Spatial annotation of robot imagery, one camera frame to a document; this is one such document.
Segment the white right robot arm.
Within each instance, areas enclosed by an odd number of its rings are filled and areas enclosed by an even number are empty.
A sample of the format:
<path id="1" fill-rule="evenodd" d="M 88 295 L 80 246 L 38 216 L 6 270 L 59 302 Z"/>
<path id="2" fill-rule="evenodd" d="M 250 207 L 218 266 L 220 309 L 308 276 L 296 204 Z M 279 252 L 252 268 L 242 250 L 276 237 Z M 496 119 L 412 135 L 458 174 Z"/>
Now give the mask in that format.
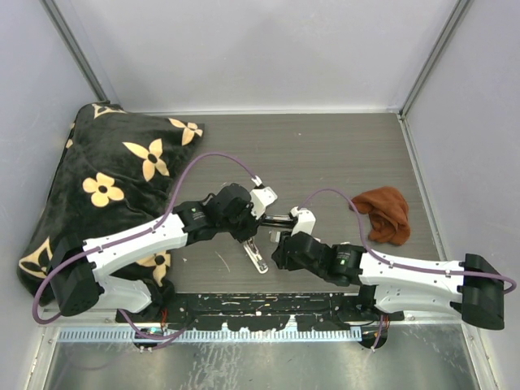
<path id="1" fill-rule="evenodd" d="M 355 306 L 361 317 L 406 311 L 458 314 L 474 327 L 505 327 L 504 283 L 483 257 L 431 262 L 403 258 L 349 242 L 327 245 L 313 237 L 314 215 L 293 208 L 291 230 L 281 232 L 272 254 L 281 270 L 306 270 L 337 287 L 359 288 Z"/>

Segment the black stapler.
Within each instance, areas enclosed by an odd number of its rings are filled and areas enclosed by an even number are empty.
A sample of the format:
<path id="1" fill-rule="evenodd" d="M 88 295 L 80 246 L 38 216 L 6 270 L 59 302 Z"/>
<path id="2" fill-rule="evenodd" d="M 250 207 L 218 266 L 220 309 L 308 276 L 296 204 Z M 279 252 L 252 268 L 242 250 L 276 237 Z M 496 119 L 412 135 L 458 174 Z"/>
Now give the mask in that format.
<path id="1" fill-rule="evenodd" d="M 297 219 L 290 214 L 265 214 L 260 223 L 263 227 L 293 229 Z"/>

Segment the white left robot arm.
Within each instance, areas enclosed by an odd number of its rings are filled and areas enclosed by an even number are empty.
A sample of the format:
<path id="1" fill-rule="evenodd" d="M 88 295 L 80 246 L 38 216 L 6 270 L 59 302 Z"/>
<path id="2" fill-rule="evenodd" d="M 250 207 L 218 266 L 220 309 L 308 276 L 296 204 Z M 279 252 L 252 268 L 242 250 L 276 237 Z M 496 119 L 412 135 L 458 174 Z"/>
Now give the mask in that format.
<path id="1" fill-rule="evenodd" d="M 209 241 L 220 232 L 244 242 L 255 236 L 276 193 L 260 185 L 221 188 L 202 201 L 185 201 L 166 217 L 109 236 L 80 240 L 64 237 L 50 260 L 50 287 L 64 317 L 87 310 L 123 309 L 145 322 L 163 312 L 158 289 L 150 282 L 115 272 L 162 251 Z"/>

